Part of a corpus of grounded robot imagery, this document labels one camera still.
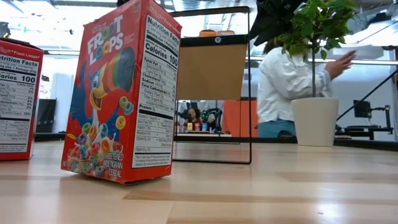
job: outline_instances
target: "plant stem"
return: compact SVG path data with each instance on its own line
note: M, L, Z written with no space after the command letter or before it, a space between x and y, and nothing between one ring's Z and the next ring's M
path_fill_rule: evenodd
M317 46L316 40L312 40L312 97L317 96L317 87L315 86L315 49Z

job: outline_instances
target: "potted plant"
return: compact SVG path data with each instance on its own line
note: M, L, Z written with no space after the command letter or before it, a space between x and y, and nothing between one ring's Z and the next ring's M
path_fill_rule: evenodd
M291 20L288 32L275 40L284 43L290 55L312 55L312 98L294 100L294 120L298 143L310 146L332 146L338 115L338 100L317 97L315 91L315 54L340 48L348 34L348 20L354 17L353 0L308 0Z

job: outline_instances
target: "person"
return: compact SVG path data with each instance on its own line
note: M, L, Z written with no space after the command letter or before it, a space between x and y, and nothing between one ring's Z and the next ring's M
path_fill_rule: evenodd
M281 132L295 135L292 100L312 96L312 68L306 55L290 56L282 42L268 41L257 93L258 137L277 138ZM330 82L350 68L355 51L328 62L315 76L317 96L330 97Z
M188 126L188 123L192 123L193 130L195 130L195 123L199 123L200 131L201 131L200 110L198 108L190 108L188 110L188 114L187 114L187 118L184 122L184 126Z

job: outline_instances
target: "nutrition facts label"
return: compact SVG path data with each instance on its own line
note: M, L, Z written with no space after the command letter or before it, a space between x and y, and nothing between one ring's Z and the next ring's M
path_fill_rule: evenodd
M171 165L180 41L147 16L132 168Z
M0 54L0 152L26 152L39 63Z

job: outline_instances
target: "wooden floor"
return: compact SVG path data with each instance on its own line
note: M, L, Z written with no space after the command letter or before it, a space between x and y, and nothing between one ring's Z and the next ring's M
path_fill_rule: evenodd
M395 152L256 144L251 166L176 162L170 177L123 186L61 171L62 146L0 162L1 224L398 223ZM245 146L196 147L177 155L245 157Z

